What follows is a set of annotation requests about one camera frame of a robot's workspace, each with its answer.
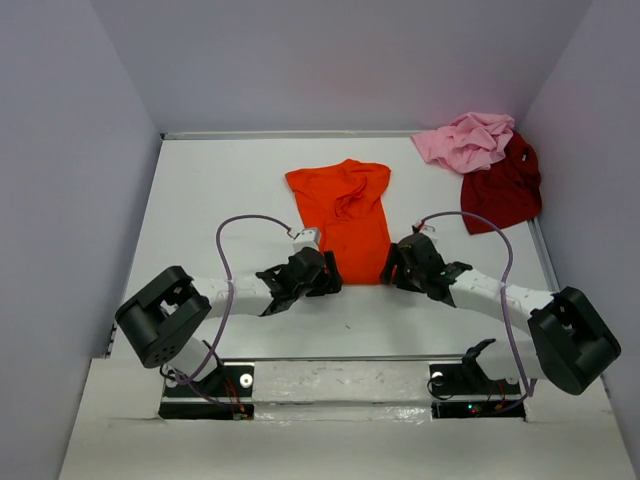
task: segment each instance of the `white wall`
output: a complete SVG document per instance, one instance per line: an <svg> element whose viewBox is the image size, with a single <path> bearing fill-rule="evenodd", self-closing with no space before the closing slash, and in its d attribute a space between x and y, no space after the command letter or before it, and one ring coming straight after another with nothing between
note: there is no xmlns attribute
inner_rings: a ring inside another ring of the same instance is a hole
<svg viewBox="0 0 640 480"><path fill-rule="evenodd" d="M541 224L563 285L583 289L622 344L607 371L640 473L640 3L596 0L526 116L543 175Z"/></svg>
<svg viewBox="0 0 640 480"><path fill-rule="evenodd" d="M92 0L161 131L517 119L589 0Z"/></svg>
<svg viewBox="0 0 640 480"><path fill-rule="evenodd" d="M0 478L54 479L159 137L86 0L0 14Z"/></svg>

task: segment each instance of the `orange shirt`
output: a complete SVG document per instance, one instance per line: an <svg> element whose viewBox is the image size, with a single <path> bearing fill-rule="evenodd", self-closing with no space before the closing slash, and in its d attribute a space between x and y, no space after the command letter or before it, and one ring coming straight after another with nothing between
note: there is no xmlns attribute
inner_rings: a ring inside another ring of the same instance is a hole
<svg viewBox="0 0 640 480"><path fill-rule="evenodd" d="M285 175L305 227L322 232L320 250L332 250L345 284L380 283L391 240L380 196L391 170L345 160Z"/></svg>

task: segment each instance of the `purple cable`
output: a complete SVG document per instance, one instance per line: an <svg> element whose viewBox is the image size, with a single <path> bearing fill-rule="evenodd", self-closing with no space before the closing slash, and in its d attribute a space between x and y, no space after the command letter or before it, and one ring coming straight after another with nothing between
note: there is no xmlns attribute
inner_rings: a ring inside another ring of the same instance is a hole
<svg viewBox="0 0 640 480"><path fill-rule="evenodd" d="M220 320L220 326L218 327L218 333L216 333L216 337L213 339L213 342L211 343L211 347L209 348L207 355L205 355L200 365L198 365L198 368L196 368L191 375L187 376L184 373L180 372L181 378L179 379L176 378L176 381L181 385L189 384L191 389L194 390L194 392L196 392L196 390L195 390L195 387L191 385L191 383L200 374L200 372L202 372L202 370L207 365L207 363L209 363L211 358L216 357L216 361L220 363L219 359L216 356L216 348L218 347L218 344L220 343L220 339L222 338L222 333L224 332L224 329L227 326L227 321L229 320L229 316L231 314L231 306L233 305L234 288L233 288L233 283L231 282L231 280L233 280L233 274L231 273L231 267L229 266L227 257L224 254L224 251L222 250L222 238L221 238L222 229L228 224L235 222L237 220L246 220L250 218L259 219L259 220L268 220L270 222L277 223L278 225L283 227L285 230L287 230L287 233L291 231L291 227L289 225L278 220L277 218L270 217L268 215L258 215L258 214L237 215L235 217L230 217L230 218L227 218L224 222L222 222L220 226L218 226L218 230L216 231L216 248L218 249L218 255L220 255L222 266L224 267L225 274L227 275L227 281L229 284L229 298L227 300L227 304L224 307L222 319ZM196 393L198 393L198 395L200 395L205 400L208 400L208 401L212 400L199 392L196 392Z"/></svg>
<svg viewBox="0 0 640 480"><path fill-rule="evenodd" d="M428 220L431 220L433 218L445 217L450 215L462 215L465 217L475 218L476 220L488 225L498 235L500 235L505 245L507 246L507 253L509 254L509 260L507 261L507 266L505 267L504 273L502 274L502 278L500 279L500 282L502 283L502 287L500 288L500 304L502 306L502 318L504 319L504 326L507 331L507 338L509 339L509 345L511 345L513 358L515 359L516 365L518 366L518 372L520 373L520 378L522 379L522 383L524 384L524 390L526 392L521 399L522 402L524 402L525 398L533 397L533 389L535 386L535 381L532 380L531 383L529 383L529 381L527 380L527 373L524 370L522 358L520 358L520 353L518 352L518 346L516 345L516 339L513 336L513 327L511 326L511 319L509 318L509 308L507 306L507 292L505 290L506 290L506 284L507 284L507 277L511 272L511 266L513 265L513 247L511 246L511 242L509 242L509 239L504 234L504 232L500 229L500 227L498 227L495 223L487 220L486 218L481 217L480 215L476 215L475 213L462 212L458 210L434 213L433 215L427 215L426 217L424 217L421 220L421 223L422 225L424 225Z"/></svg>

